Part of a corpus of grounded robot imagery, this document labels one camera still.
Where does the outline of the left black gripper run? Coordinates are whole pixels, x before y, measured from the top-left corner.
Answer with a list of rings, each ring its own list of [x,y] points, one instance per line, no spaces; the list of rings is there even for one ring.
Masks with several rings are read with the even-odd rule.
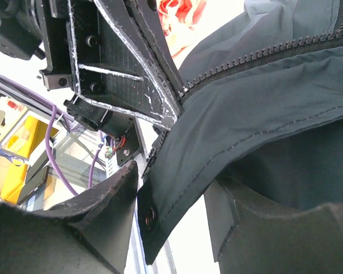
[[[166,130],[182,114],[174,91],[125,1],[37,1],[47,90]]]

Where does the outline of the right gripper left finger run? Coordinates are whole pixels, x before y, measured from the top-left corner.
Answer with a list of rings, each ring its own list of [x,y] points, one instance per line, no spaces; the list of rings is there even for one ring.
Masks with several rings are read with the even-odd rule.
[[[0,273],[123,273],[137,184],[130,161],[47,210],[0,202]]]

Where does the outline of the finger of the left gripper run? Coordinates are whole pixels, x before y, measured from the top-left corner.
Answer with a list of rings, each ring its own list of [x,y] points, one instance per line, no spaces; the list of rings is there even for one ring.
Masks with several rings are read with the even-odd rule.
[[[183,80],[170,54],[163,29],[160,23],[156,1],[127,0],[126,8],[134,18],[141,34],[146,39],[148,47],[154,54],[161,70],[166,75],[174,91],[183,90]]]

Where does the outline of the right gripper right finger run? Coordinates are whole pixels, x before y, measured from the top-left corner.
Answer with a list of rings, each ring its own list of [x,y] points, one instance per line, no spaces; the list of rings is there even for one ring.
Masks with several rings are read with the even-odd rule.
[[[225,176],[204,194],[221,273],[343,273],[343,204],[299,211]]]

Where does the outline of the dark grey zip jacket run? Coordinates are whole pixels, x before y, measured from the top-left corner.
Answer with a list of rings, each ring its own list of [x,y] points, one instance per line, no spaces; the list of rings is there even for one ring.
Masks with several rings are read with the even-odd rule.
[[[343,1],[245,1],[180,74],[184,113],[138,192],[148,264],[223,176],[299,211],[343,204]]]

